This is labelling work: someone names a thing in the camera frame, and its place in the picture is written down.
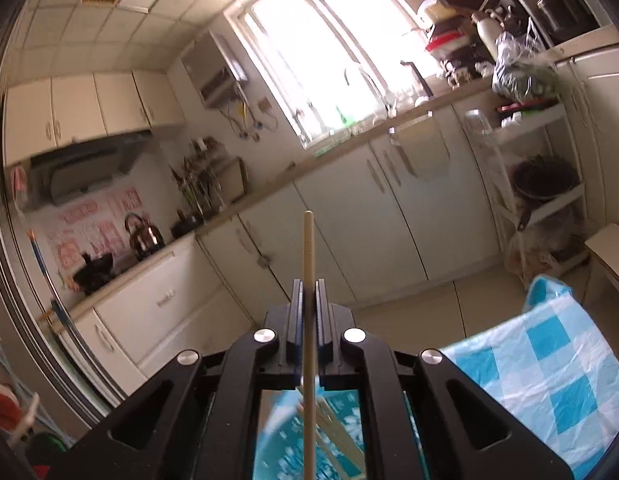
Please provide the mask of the blue white checkered tablecloth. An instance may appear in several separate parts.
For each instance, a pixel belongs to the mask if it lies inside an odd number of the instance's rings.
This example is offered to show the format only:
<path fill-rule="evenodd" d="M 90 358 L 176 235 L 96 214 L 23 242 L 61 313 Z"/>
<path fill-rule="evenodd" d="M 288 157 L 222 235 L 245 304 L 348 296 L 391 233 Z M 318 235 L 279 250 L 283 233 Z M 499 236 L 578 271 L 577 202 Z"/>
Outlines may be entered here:
<path fill-rule="evenodd" d="M 539 276 L 522 314 L 443 349 L 582 479 L 619 433 L 619 361 L 566 284 Z"/>

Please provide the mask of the white lower kitchen cabinets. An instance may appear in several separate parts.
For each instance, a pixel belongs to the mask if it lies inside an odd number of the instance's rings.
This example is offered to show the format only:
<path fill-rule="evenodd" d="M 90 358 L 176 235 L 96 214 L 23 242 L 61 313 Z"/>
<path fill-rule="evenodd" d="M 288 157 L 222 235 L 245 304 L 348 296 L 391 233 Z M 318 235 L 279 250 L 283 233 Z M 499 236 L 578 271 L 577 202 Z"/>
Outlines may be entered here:
<path fill-rule="evenodd" d="M 422 143 L 431 171 L 410 172 L 378 136 L 165 248 L 111 294 L 73 308 L 72 330 L 125 393 L 180 351 L 229 348 L 291 299 L 306 211 L 316 274 L 341 306 L 375 306 L 492 266 L 503 251 L 456 107 L 403 131 Z"/>

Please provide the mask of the bamboo chopstick later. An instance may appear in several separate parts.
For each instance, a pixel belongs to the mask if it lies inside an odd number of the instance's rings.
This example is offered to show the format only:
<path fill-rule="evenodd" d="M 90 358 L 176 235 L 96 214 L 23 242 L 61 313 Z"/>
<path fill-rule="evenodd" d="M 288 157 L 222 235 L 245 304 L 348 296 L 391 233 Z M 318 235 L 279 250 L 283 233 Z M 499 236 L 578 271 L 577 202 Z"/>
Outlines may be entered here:
<path fill-rule="evenodd" d="M 314 214 L 303 216 L 303 445 L 305 480 L 316 478 L 315 454 L 315 232 Z"/>

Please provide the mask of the white storage shelf rack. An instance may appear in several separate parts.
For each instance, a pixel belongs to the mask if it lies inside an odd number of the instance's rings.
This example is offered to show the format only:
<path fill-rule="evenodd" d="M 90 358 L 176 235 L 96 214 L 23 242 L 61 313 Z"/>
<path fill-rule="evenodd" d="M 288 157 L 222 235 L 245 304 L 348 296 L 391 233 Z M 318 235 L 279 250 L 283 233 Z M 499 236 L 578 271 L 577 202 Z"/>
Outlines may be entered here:
<path fill-rule="evenodd" d="M 494 51 L 484 103 L 462 121 L 486 174 L 503 263 L 522 285 L 583 263 L 585 184 L 556 69 L 541 59 L 551 39 L 524 0 L 480 0 L 477 29 Z"/>

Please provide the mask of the metal kettle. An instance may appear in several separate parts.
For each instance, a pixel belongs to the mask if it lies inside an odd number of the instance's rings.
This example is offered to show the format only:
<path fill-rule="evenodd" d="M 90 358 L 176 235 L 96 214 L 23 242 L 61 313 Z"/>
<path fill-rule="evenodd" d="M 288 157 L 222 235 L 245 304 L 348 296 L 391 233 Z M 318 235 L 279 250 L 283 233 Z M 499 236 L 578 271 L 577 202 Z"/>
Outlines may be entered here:
<path fill-rule="evenodd" d="M 130 237 L 130 247 L 137 261 L 142 261 L 165 247 L 160 230 L 139 214 L 130 212 L 124 219 L 125 230 Z"/>

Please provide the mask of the wooden stool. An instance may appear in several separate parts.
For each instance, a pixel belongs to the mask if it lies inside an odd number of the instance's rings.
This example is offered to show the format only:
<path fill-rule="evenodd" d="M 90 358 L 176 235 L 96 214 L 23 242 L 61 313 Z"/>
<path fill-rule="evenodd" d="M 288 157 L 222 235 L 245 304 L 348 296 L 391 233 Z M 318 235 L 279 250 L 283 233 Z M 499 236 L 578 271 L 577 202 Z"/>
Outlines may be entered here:
<path fill-rule="evenodd" d="M 591 258 L 602 267 L 605 278 L 619 293 L 619 225 L 610 223 L 585 243 Z"/>

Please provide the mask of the sink faucet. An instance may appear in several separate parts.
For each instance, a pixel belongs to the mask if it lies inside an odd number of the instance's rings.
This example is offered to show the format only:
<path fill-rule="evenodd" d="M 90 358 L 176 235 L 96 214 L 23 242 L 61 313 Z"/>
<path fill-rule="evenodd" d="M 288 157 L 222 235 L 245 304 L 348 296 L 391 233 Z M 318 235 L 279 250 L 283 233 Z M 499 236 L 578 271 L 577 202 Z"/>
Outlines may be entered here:
<path fill-rule="evenodd" d="M 422 76 L 422 74 L 420 73 L 420 70 L 418 70 L 418 67 L 416 66 L 416 64 L 414 62 L 410 62 L 410 61 L 401 61 L 401 65 L 409 67 L 413 71 L 413 74 L 415 75 L 416 79 L 418 80 L 419 84 L 421 85 L 421 88 L 422 88 L 425 96 L 428 99 L 433 98 L 434 93 L 433 93 L 433 91 L 432 91 L 432 89 L 430 87 L 430 84 L 428 84 L 428 81 L 426 81 L 424 76 Z"/>

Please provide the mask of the kitchen window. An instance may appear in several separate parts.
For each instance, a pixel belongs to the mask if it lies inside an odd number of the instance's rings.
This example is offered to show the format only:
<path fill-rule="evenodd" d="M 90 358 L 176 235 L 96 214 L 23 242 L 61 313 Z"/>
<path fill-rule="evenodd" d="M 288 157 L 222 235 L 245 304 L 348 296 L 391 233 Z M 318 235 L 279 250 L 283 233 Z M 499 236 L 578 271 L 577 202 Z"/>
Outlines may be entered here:
<path fill-rule="evenodd" d="M 242 0 L 239 37 L 303 148 L 417 104 L 441 69 L 417 24 L 424 0 Z"/>

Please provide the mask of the range hood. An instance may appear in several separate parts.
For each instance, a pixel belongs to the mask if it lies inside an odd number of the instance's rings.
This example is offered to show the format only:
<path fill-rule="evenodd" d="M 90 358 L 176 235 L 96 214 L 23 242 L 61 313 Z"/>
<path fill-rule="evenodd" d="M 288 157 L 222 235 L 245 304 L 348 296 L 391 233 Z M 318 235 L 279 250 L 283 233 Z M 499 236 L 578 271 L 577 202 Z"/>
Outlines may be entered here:
<path fill-rule="evenodd" d="M 153 139 L 150 130 L 71 143 L 30 159 L 28 207 L 59 206 L 129 174 Z"/>

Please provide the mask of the white upper cabinets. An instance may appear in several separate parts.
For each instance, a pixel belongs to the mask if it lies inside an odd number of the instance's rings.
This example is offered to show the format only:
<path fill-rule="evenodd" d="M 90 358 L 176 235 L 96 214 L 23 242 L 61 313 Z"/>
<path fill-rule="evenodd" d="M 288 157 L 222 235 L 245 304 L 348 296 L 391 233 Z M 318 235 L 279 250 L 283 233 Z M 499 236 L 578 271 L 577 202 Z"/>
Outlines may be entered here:
<path fill-rule="evenodd" d="M 180 125 L 185 116 L 162 73 L 89 73 L 44 78 L 7 90 L 4 163 L 106 136 Z"/>

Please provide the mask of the plastic bag of vegetables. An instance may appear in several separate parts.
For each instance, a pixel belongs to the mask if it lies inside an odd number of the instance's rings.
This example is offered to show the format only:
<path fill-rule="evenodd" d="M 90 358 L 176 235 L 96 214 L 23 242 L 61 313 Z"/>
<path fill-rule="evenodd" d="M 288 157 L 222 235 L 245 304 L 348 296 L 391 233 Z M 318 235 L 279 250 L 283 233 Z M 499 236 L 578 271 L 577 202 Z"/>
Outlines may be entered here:
<path fill-rule="evenodd" d="M 492 90 L 512 102 L 531 103 L 558 96 L 558 77 L 538 58 L 541 44 L 529 35 L 502 32 L 496 39 L 497 58 Z"/>

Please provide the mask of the wall water heater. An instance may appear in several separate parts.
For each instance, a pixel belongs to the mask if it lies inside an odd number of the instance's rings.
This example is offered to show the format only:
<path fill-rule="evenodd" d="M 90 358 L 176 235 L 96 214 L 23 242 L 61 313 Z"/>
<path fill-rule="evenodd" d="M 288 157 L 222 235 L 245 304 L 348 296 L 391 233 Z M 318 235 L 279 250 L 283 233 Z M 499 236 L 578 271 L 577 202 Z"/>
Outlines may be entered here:
<path fill-rule="evenodd" d="M 205 32 L 182 63 L 205 108 L 220 110 L 244 96 L 248 76 L 223 36 Z"/>

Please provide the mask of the black wok on shelf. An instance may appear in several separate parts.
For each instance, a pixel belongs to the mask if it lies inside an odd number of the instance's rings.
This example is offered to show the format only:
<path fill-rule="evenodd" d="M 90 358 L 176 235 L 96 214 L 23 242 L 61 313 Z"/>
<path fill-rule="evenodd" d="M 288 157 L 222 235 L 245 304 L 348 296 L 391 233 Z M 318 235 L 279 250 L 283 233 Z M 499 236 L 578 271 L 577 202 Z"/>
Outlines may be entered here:
<path fill-rule="evenodd" d="M 560 157 L 537 155 L 515 167 L 511 183 L 515 195 L 522 198 L 525 205 L 517 226 L 522 232 L 530 223 L 533 211 L 570 192 L 579 184 L 579 175 Z"/>

